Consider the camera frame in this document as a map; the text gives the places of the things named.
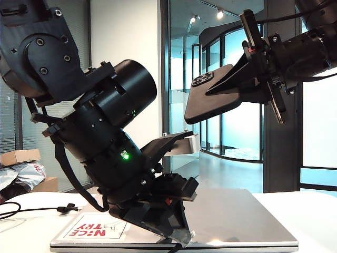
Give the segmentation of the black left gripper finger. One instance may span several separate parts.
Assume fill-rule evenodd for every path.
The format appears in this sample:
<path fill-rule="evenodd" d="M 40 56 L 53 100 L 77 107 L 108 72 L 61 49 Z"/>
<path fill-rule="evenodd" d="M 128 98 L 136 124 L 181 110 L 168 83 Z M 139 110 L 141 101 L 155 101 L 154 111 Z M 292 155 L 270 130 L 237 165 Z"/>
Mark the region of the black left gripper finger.
<path fill-rule="evenodd" d="M 180 241 L 180 203 L 159 202 L 110 203 L 109 213 L 164 238 Z"/>
<path fill-rule="evenodd" d="M 174 202 L 171 211 L 172 214 L 168 217 L 168 221 L 171 226 L 172 232 L 168 237 L 180 243 L 184 248 L 191 242 L 192 235 L 189 230 L 189 226 L 185 216 L 183 201 L 178 200 Z"/>

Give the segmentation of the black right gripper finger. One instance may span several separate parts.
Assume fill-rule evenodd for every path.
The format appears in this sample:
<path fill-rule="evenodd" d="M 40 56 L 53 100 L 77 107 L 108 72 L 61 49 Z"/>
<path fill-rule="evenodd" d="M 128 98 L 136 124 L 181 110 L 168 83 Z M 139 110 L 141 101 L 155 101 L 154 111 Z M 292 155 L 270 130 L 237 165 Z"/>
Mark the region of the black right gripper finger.
<path fill-rule="evenodd" d="M 257 86 L 257 77 L 264 72 L 264 63 L 259 54 L 243 54 L 233 68 L 219 81 L 212 85 L 206 95 L 228 91 L 233 88 L 241 90 Z"/>
<path fill-rule="evenodd" d="M 264 86 L 239 88 L 240 99 L 242 102 L 252 102 L 267 104 L 269 101 L 269 91 Z"/>

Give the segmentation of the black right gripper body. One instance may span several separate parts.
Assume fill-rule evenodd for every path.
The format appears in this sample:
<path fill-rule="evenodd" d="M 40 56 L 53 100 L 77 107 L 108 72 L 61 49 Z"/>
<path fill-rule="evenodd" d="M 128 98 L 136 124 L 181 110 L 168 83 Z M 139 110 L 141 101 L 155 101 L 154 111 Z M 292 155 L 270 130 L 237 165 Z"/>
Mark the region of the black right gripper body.
<path fill-rule="evenodd" d="M 273 44 L 268 39 L 262 38 L 252 10 L 244 10 L 240 14 L 240 19 L 248 39 L 247 42 L 242 43 L 245 55 L 259 54 L 264 63 L 264 72 L 257 77 L 257 85 L 264 86 L 269 91 L 268 103 L 272 107 L 278 123 L 284 124 L 286 107 L 281 94 L 284 79 L 277 70 L 277 60 L 272 48 Z"/>

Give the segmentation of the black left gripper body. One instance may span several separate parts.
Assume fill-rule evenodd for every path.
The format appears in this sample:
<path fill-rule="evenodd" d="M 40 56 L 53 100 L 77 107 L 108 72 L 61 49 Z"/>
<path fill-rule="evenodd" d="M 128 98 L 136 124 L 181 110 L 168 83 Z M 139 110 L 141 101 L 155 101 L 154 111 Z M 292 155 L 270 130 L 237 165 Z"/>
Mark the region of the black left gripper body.
<path fill-rule="evenodd" d="M 162 171 L 159 161 L 164 156 L 195 153 L 199 150 L 199 138 L 192 131 L 165 135 L 141 148 L 146 166 L 156 173 Z M 159 199 L 193 201 L 199 183 L 194 177 L 185 178 L 177 173 L 164 173 L 156 177 L 150 188 L 138 196 L 138 201 L 157 202 Z"/>

